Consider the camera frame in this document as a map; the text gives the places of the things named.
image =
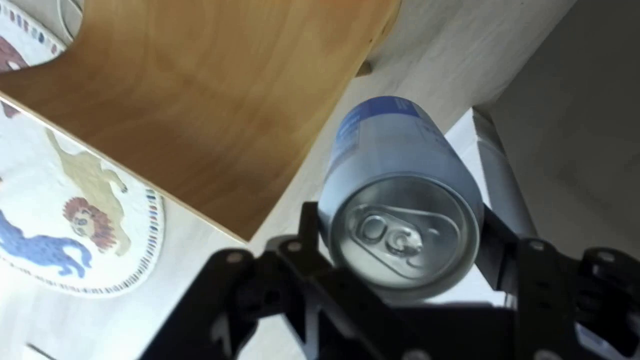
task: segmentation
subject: drink can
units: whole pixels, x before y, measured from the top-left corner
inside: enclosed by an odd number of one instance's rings
[[[430,116],[380,96],[338,127],[319,193],[322,238],[389,303],[459,282],[479,243],[479,189]]]

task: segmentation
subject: black plastic part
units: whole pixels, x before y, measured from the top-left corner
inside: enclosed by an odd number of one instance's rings
[[[485,207],[476,266],[516,307],[387,307],[317,251],[317,228],[316,204],[304,204],[300,232],[272,239],[258,260],[214,254],[142,358],[235,358],[272,314],[313,360],[597,358],[580,347],[576,323],[619,353],[638,347],[640,264],[622,251],[597,247],[576,261],[543,239],[519,239]]]

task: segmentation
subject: can lid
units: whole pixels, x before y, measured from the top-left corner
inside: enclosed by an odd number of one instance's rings
[[[414,301],[454,285],[478,251],[470,206],[425,178],[364,185],[338,209],[329,251],[387,301]]]

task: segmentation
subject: white and blue can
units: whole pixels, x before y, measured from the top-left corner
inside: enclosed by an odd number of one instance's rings
[[[430,116],[380,96],[338,127],[319,193],[322,238],[389,303],[459,282],[479,243],[479,189]]]

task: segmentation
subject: screw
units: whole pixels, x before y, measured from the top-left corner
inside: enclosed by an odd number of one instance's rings
[[[531,245],[538,251],[543,251],[543,243],[541,242],[530,242],[528,245]]]
[[[289,249],[289,251],[300,251],[300,249],[301,249],[301,243],[300,243],[300,242],[288,242],[288,243],[286,243],[286,249]]]
[[[536,353],[533,353],[533,360],[562,360],[555,352],[552,352],[552,349],[538,349]]]
[[[597,257],[603,260],[603,261],[614,261],[615,260],[615,256],[609,254],[609,251],[597,251]]]
[[[431,356],[427,356],[425,352],[414,347],[403,352],[401,360],[430,360]]]
[[[226,256],[226,261],[227,261],[227,264],[240,264],[241,257],[243,257],[241,251],[231,251],[231,254]]]

